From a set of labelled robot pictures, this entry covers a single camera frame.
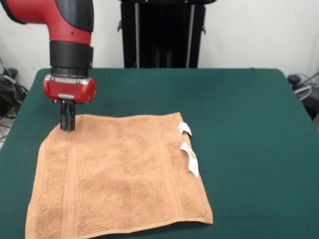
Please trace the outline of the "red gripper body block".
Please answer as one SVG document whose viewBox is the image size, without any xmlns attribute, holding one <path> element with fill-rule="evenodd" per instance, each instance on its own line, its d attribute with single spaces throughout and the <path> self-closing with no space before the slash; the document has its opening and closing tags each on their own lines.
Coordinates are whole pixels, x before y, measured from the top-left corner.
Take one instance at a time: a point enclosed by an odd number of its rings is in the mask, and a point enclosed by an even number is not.
<svg viewBox="0 0 319 239">
<path fill-rule="evenodd" d="M 44 93 L 52 101 L 73 100 L 77 104 L 92 102 L 96 96 L 96 81 L 93 78 L 63 78 L 46 75 Z"/>
</svg>

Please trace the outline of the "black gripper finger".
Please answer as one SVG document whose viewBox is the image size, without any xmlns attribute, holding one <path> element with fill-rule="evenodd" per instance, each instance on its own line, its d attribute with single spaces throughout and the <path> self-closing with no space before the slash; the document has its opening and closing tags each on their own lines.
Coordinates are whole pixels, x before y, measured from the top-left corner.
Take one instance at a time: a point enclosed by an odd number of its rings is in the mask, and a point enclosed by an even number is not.
<svg viewBox="0 0 319 239">
<path fill-rule="evenodd" d="M 75 116 L 76 116 L 74 100 L 70 100 L 68 102 L 68 107 L 69 107 L 68 131 L 74 131 L 75 130 Z"/>
<path fill-rule="evenodd" d="M 68 116 L 67 116 L 68 104 L 66 100 L 61 101 L 60 108 L 60 128 L 63 131 L 68 131 Z"/>
</svg>

